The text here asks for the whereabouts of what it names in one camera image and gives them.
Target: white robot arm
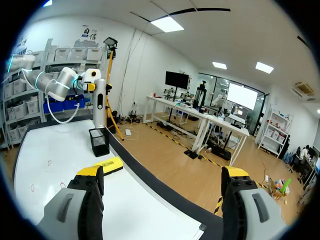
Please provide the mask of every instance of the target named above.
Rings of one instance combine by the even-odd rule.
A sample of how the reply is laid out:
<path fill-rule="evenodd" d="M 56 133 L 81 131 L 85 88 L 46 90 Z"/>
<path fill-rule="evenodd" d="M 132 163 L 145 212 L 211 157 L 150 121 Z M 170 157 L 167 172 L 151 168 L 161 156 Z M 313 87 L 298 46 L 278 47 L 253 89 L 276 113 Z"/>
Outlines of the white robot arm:
<path fill-rule="evenodd" d="M 33 55 L 13 55 L 8 66 L 8 73 L 21 69 L 23 77 L 20 79 L 29 84 L 33 89 L 38 89 L 47 95 L 47 103 L 52 117 L 60 124 L 68 123 L 77 114 L 79 103 L 72 115 L 65 122 L 61 122 L 55 118 L 51 112 L 48 96 L 53 99 L 63 102 L 71 88 L 81 81 L 82 88 L 85 91 L 93 92 L 93 123 L 96 128 L 103 128 L 105 126 L 106 118 L 106 92 L 107 81 L 101 78 L 99 69 L 88 69 L 84 76 L 79 76 L 75 71 L 69 67 L 64 67 L 57 79 L 53 79 L 50 75 L 41 70 L 32 70 L 35 63 Z"/>

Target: yellow black caution tape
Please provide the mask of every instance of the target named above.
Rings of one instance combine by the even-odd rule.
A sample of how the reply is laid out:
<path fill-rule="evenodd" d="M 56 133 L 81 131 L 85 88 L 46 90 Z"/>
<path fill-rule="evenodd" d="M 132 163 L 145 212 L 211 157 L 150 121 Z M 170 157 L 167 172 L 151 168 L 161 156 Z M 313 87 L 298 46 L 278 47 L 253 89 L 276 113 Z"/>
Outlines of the yellow black caution tape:
<path fill-rule="evenodd" d="M 181 142 L 178 142 L 177 140 L 175 140 L 174 138 L 172 138 L 172 137 L 164 134 L 164 133 L 163 133 L 162 131 L 160 131 L 159 129 L 156 129 L 155 127 L 153 127 L 153 126 L 151 126 L 151 125 L 149 125 L 149 124 L 147 124 L 147 123 L 145 123 L 145 124 L 146 124 L 148 127 L 152 128 L 153 130 L 156 130 L 158 133 L 162 134 L 163 136 L 167 137 L 168 139 L 172 140 L 172 141 L 175 142 L 176 144 L 179 144 L 181 147 L 184 147 L 184 148 L 188 149 L 189 151 L 191 151 L 191 149 L 188 148 L 186 145 L 184 145 L 184 144 L 182 144 Z M 217 165 L 217 166 L 220 167 L 220 168 L 223 167 L 223 166 L 220 165 L 219 163 L 216 163 L 216 162 L 210 160 L 210 159 L 207 158 L 206 156 L 202 156 L 202 155 L 200 155 L 200 154 L 199 154 L 199 156 L 201 156 L 201 157 L 204 158 L 205 160 L 209 161 L 210 163 L 212 163 L 212 164 L 214 164 L 214 165 Z M 263 184 L 261 184 L 261 183 L 259 183 L 259 182 L 256 182 L 256 181 L 255 181 L 255 183 L 256 183 L 257 185 L 259 185 L 260 187 L 263 187 L 263 188 L 266 188 L 266 189 L 268 188 L 266 185 L 263 185 Z"/>
<path fill-rule="evenodd" d="M 222 196 L 220 196 L 219 197 L 219 200 L 218 200 L 218 203 L 216 204 L 216 207 L 215 207 L 215 210 L 214 210 L 214 215 L 217 215 L 218 214 L 218 210 L 219 210 L 219 208 L 220 208 L 220 206 L 221 206 L 221 204 L 222 204 Z"/>

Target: blue storage bin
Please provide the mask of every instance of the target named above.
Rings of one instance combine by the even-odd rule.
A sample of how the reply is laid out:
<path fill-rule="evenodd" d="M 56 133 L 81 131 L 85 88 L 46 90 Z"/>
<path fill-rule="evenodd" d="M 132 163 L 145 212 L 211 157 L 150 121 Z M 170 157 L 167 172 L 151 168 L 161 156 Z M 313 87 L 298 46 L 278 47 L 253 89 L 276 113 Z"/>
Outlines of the blue storage bin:
<path fill-rule="evenodd" d="M 55 113 L 55 112 L 61 112 L 64 110 L 64 103 L 63 101 L 55 101 L 53 98 L 49 98 L 49 104 L 50 104 L 50 109 L 51 112 Z M 47 105 L 47 101 L 45 101 L 45 103 L 43 104 L 43 112 L 45 114 L 50 113 L 49 112 L 49 108 Z"/>
<path fill-rule="evenodd" d="M 63 102 L 63 108 L 65 110 L 70 110 L 70 109 L 76 109 L 77 107 L 75 105 L 77 105 L 77 100 L 68 100 L 69 98 L 74 97 L 75 95 L 70 95 L 67 96 Z M 83 95 L 79 95 L 79 108 L 83 109 L 85 107 L 85 99 Z"/>

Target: glass wall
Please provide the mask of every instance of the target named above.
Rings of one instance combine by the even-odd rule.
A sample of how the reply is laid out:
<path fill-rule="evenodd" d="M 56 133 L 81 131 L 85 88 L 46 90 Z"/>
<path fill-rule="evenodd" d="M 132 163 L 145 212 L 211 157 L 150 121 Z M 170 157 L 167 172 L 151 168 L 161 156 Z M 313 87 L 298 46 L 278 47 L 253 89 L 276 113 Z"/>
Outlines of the glass wall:
<path fill-rule="evenodd" d="M 253 135 L 256 129 L 256 125 L 257 123 L 259 123 L 259 116 L 263 109 L 263 106 L 267 105 L 267 102 L 264 101 L 265 94 L 257 89 L 254 89 L 250 86 L 243 85 L 239 82 L 214 76 L 214 75 L 202 74 L 202 73 L 199 73 L 197 81 L 193 82 L 193 85 L 190 88 L 190 92 L 196 93 L 197 87 L 199 86 L 200 83 L 202 83 L 202 81 L 206 81 L 206 84 L 205 84 L 206 97 L 204 102 L 205 106 L 212 106 L 212 107 L 220 106 L 221 103 L 224 102 L 224 100 L 227 98 L 230 83 L 243 86 L 244 88 L 257 92 L 257 98 L 256 98 L 254 109 L 253 110 L 247 109 L 248 112 L 245 118 L 246 128 L 248 129 L 249 133 Z M 227 109 L 227 112 L 230 113 L 233 105 L 234 103 L 226 101 L 223 104 L 223 108 Z"/>

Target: ceiling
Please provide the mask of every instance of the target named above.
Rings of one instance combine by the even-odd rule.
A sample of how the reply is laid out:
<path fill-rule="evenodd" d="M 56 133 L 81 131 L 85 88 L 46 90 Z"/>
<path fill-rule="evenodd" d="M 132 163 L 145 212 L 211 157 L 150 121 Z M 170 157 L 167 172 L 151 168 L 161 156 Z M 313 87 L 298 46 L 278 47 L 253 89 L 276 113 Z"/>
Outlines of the ceiling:
<path fill-rule="evenodd" d="M 177 50 L 201 71 L 243 79 L 264 88 L 276 84 L 288 91 L 296 82 L 311 86 L 320 103 L 319 73 L 303 35 L 270 0 L 53 0 L 32 19 L 85 15 L 111 19 L 145 31 Z M 149 20 L 192 8 L 230 11 L 193 11 L 173 15 L 184 30 L 163 32 Z M 257 61 L 274 67 L 271 74 L 256 70 Z M 224 63 L 227 70 L 214 68 Z"/>

